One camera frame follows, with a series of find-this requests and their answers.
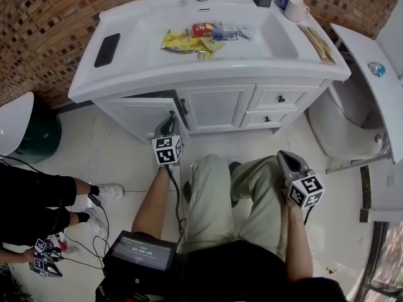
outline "tile floor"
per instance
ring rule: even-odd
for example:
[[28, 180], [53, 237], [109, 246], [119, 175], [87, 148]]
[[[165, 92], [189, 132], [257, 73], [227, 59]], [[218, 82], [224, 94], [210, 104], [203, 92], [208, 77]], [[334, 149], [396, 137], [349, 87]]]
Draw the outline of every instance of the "tile floor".
[[[121, 201], [103, 203], [110, 221], [109, 243], [121, 230], [129, 230], [145, 192], [154, 177], [156, 162], [149, 145], [140, 143], [129, 132], [95, 106], [76, 109], [60, 115], [63, 134], [60, 146], [51, 158], [36, 165], [49, 174], [79, 177], [92, 184], [119, 182], [126, 189]], [[213, 133], [185, 139], [181, 166], [175, 171], [176, 180], [184, 184], [188, 180], [190, 164], [206, 154], [240, 162], [274, 155], [279, 150], [291, 150], [309, 163], [325, 185], [326, 195], [309, 218], [307, 233], [314, 258], [315, 276], [337, 280], [345, 295], [352, 297], [360, 282], [372, 239], [372, 224], [358, 221], [361, 208], [361, 179], [359, 169], [326, 175], [328, 167], [339, 165], [320, 148], [310, 129], [309, 121], [301, 115], [292, 126], [279, 135], [265, 130]], [[176, 193], [171, 185], [166, 210], [163, 239], [176, 241], [178, 226], [174, 207]], [[71, 208], [80, 211], [88, 204], [81, 197]], [[241, 201], [233, 210], [234, 221], [239, 228], [248, 217], [251, 202]], [[69, 230], [68, 235], [91, 247], [92, 236], [85, 225]], [[70, 258], [99, 266], [97, 258], [78, 247]], [[13, 247], [22, 251], [24, 247]], [[61, 279], [42, 278], [29, 271], [27, 265], [15, 265], [14, 271], [27, 286], [35, 301], [87, 302], [94, 301], [94, 291], [103, 275], [100, 270], [65, 260], [58, 264], [65, 274]], [[326, 268], [335, 271], [329, 274]]]

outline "human arm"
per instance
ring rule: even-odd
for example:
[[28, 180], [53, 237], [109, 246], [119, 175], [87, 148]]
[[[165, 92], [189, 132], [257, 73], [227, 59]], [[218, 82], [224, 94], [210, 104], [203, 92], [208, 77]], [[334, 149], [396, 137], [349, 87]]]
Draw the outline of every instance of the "human arm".
[[16, 253], [8, 249], [0, 249], [0, 265], [33, 263], [35, 253], [33, 249], [27, 249], [23, 253]]
[[302, 210], [287, 199], [288, 239], [285, 267], [290, 284], [314, 275], [314, 265], [310, 253], [308, 237], [305, 231]]
[[161, 239], [170, 180], [166, 168], [158, 169], [134, 218], [132, 232], [142, 232]]

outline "black shirt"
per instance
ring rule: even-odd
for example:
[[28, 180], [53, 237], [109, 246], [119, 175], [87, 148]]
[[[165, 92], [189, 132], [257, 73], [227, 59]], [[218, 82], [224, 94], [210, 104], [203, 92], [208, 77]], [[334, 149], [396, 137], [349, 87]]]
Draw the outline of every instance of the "black shirt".
[[323, 277], [287, 283], [285, 263], [243, 240], [189, 254], [187, 301], [346, 301], [336, 281]]

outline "yellow snack bag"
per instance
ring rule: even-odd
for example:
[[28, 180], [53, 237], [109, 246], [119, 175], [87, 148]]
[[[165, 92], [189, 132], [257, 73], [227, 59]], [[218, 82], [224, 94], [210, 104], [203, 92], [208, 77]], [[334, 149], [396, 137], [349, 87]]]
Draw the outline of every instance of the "yellow snack bag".
[[201, 40], [203, 45], [208, 49], [208, 51], [211, 52], [211, 53], [214, 53], [218, 49], [220, 49], [223, 46], [225, 46], [225, 43], [218, 42], [218, 41], [214, 40], [213, 38], [203, 38], [203, 37], [201, 37], [199, 39]]
[[200, 52], [197, 55], [197, 58], [198, 59], [213, 59], [214, 55], [212, 53], [210, 53], [210, 52]]
[[206, 50], [199, 38], [193, 38], [184, 33], [174, 33], [171, 30], [168, 30], [164, 38], [162, 38], [161, 48], [178, 53]]

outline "khaki pants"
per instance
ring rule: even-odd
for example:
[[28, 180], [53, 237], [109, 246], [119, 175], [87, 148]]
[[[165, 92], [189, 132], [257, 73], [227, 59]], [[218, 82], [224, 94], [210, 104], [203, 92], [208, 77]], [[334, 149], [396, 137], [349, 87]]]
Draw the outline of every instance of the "khaki pants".
[[[232, 178], [226, 161], [217, 155], [201, 158], [191, 169], [192, 197], [182, 252], [242, 239], [285, 259], [287, 210], [279, 190], [276, 157], [242, 164]], [[251, 214], [238, 234], [234, 233], [230, 195], [234, 200], [253, 201]]]

